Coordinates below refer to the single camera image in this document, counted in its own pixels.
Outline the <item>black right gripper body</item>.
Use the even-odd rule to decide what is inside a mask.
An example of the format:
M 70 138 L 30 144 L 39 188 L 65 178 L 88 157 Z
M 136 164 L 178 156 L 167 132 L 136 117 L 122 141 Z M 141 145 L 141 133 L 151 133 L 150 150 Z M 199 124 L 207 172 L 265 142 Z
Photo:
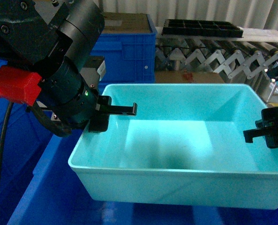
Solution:
M 256 128 L 264 130 L 263 136 L 268 148 L 278 148 L 278 107 L 263 109 L 261 117 L 255 122 Z

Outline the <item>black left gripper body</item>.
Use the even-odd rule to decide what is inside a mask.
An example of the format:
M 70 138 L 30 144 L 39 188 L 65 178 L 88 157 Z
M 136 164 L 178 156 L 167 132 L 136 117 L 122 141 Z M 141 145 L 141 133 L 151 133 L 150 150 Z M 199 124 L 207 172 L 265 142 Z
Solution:
M 112 98 L 110 96 L 99 96 L 97 99 L 97 105 L 111 105 Z M 87 130 L 90 133 L 102 133 L 108 130 L 109 126 L 109 113 L 102 112 L 100 110 L 94 109 L 91 110 L 88 119 L 80 123 L 70 123 L 69 126 L 71 129 L 81 129 Z

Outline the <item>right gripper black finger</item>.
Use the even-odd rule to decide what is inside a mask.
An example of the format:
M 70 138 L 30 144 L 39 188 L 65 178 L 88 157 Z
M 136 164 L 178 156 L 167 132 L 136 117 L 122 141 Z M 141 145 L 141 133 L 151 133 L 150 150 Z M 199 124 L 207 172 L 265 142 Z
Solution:
M 244 130 L 243 135 L 246 143 L 253 143 L 253 138 L 265 136 L 267 133 L 267 129 L 257 128 L 251 130 Z

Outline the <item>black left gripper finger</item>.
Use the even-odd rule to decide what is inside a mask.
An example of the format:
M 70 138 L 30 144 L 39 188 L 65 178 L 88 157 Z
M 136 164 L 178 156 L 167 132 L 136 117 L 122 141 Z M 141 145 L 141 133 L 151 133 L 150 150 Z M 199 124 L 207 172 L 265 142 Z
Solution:
M 136 116 L 137 103 L 133 103 L 132 106 L 100 105 L 99 111 L 111 115 Z

